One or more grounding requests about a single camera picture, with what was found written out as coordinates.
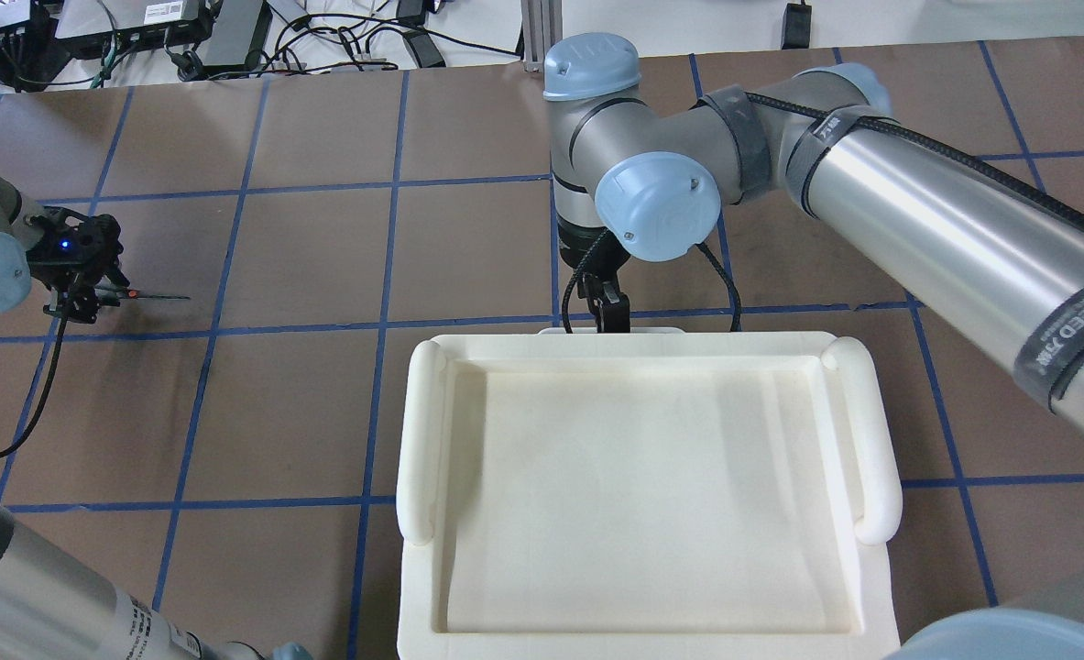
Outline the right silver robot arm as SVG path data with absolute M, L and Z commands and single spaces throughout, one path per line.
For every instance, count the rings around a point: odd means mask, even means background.
M 678 259 L 723 206 L 784 191 L 1084 433 L 1084 213 L 896 122 L 870 68 L 730 86 L 667 117 L 620 35 L 563 38 L 542 70 L 562 255 L 601 331 L 627 331 L 627 259 Z

